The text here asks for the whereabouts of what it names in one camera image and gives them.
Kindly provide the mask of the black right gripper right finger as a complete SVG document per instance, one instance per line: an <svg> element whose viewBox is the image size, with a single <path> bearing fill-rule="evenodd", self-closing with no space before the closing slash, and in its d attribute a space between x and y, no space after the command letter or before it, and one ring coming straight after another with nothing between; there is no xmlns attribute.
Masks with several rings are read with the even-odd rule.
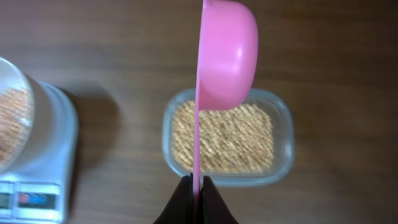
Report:
<svg viewBox="0 0 398 224"><path fill-rule="evenodd" d="M203 177L198 221L200 224L239 224L209 176Z"/></svg>

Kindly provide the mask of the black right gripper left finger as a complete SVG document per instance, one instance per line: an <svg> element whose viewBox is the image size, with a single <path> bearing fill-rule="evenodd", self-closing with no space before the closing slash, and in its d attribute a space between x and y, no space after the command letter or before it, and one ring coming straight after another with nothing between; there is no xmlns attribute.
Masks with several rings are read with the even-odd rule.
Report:
<svg viewBox="0 0 398 224"><path fill-rule="evenodd" d="M191 224L193 215L192 174L181 178L154 224Z"/></svg>

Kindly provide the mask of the pink measuring scoop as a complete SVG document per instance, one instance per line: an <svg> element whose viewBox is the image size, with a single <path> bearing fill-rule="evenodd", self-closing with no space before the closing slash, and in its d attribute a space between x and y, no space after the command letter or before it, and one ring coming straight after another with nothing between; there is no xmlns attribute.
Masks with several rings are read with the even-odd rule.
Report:
<svg viewBox="0 0 398 224"><path fill-rule="evenodd" d="M200 197L201 110L230 110L247 97L257 65L259 34L252 12L233 1L204 0L195 88L193 198Z"/></svg>

